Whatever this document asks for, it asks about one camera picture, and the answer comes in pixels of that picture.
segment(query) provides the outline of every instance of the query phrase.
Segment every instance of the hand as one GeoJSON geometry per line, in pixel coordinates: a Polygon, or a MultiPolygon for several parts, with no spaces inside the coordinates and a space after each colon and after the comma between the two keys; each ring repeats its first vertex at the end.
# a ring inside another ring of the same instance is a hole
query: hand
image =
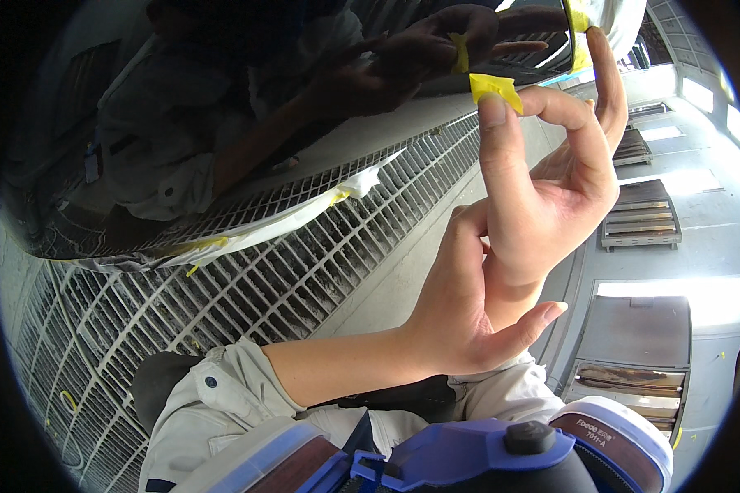
{"type": "Polygon", "coordinates": [[[416,307],[398,329],[399,345],[409,348],[409,360],[422,378],[493,370],[529,347],[567,308],[548,301],[514,325],[492,326],[483,280],[487,245],[481,240],[487,210],[483,202],[454,210],[416,307]]]}
{"type": "Polygon", "coordinates": [[[370,116],[397,109],[419,90],[421,75],[372,74],[367,65],[356,66],[360,55],[371,51],[386,35],[361,41],[325,64],[301,94],[305,107],[319,118],[370,116]]]}
{"type": "Polygon", "coordinates": [[[627,121],[625,92],[602,30],[591,28],[587,37],[597,77],[598,117],[592,104],[555,89],[530,87],[519,93],[524,115],[536,114],[567,129],[562,146],[531,176],[518,115],[495,94],[479,103],[491,245],[486,271],[494,283],[518,287],[542,282],[597,228],[619,196],[612,154],[627,121]]]}
{"type": "MultiPolygon", "coordinates": [[[[564,13],[558,11],[567,25],[564,13]]],[[[541,51],[548,47],[539,41],[497,44],[500,26],[506,28],[508,24],[500,22],[496,12],[488,7],[471,4],[446,7],[378,45],[374,51],[379,58],[371,65],[371,70],[383,75],[425,70],[426,79],[449,74],[458,57],[458,51],[449,38],[451,32],[466,34],[469,65],[485,62],[491,57],[541,51]]]]}

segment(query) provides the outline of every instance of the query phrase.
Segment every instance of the floor grate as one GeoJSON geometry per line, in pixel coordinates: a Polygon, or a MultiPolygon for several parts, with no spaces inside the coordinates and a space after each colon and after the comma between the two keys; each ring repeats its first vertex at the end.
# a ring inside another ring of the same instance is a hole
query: floor grate
{"type": "Polygon", "coordinates": [[[363,199],[190,277],[186,267],[100,274],[47,262],[26,300],[16,366],[79,486],[136,489],[148,437],[128,389],[140,361],[204,355],[241,336],[309,337],[468,172],[479,143],[474,112],[393,146],[404,151],[363,199]]]}

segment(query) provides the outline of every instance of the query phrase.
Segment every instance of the forearm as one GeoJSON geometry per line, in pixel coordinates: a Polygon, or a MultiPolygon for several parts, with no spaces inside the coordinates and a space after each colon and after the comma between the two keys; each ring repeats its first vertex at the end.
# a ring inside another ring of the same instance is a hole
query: forearm
{"type": "Polygon", "coordinates": [[[428,378],[412,349],[399,328],[262,348],[290,398],[302,407],[428,378]]]}
{"type": "Polygon", "coordinates": [[[305,97],[296,96],[267,119],[258,123],[238,142],[216,155],[213,196],[217,197],[281,146],[298,129],[314,119],[314,111],[305,97]]]}
{"type": "Polygon", "coordinates": [[[540,298],[545,280],[525,286],[508,286],[503,281],[502,267],[491,256],[483,263],[485,277],[485,312],[494,331],[516,323],[540,298]]]}

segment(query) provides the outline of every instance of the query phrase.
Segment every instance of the white work jacket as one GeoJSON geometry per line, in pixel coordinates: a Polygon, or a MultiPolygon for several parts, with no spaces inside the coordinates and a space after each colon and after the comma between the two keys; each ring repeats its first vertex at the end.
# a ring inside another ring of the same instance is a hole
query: white work jacket
{"type": "MultiPolygon", "coordinates": [[[[524,351],[493,371],[450,376],[455,391],[453,419],[494,417],[547,423],[562,400],[545,387],[545,369],[524,351]]],[[[267,419],[286,416],[324,430],[342,448],[366,408],[336,405],[305,409],[277,379],[260,347],[242,338],[210,350],[178,382],[156,421],[139,476],[139,492],[149,479],[180,483],[220,450],[267,419]]],[[[407,411],[369,411],[375,446],[389,457],[392,448],[428,423],[407,411]]]]}

